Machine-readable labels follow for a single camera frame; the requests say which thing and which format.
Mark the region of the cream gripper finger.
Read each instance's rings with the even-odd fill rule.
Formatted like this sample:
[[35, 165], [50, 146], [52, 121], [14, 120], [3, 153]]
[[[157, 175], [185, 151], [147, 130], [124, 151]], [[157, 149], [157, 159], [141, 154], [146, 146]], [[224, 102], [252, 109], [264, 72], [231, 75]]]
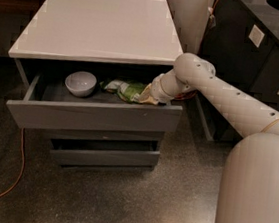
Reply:
[[140, 96], [140, 103], [141, 104], [149, 104], [149, 105], [158, 105], [159, 102], [157, 101], [157, 99], [153, 98], [153, 97], [142, 97]]
[[151, 86], [150, 84], [145, 86], [143, 92], [141, 92], [141, 94], [138, 97], [138, 102], [140, 102], [140, 96], [142, 96], [142, 97], [149, 96], [150, 97], [150, 95], [151, 95], [151, 93], [150, 93], [150, 86]]

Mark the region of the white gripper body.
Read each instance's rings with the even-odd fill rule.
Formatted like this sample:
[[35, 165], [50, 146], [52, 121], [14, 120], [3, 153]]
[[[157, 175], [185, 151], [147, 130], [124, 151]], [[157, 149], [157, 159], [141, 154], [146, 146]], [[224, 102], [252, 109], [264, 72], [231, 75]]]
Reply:
[[162, 89], [162, 85], [161, 85], [162, 77], [163, 74], [153, 79], [152, 84], [150, 85], [150, 95], [158, 103], [167, 103], [172, 100], [172, 97]]

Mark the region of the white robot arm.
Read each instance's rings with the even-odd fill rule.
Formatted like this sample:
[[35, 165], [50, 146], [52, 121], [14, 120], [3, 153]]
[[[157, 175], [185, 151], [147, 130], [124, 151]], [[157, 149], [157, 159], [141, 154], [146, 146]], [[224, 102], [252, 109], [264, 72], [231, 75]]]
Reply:
[[215, 72], [208, 61], [184, 53], [140, 100], [167, 103], [184, 92], [201, 92], [242, 137], [223, 169], [215, 223], [279, 223], [279, 112]]

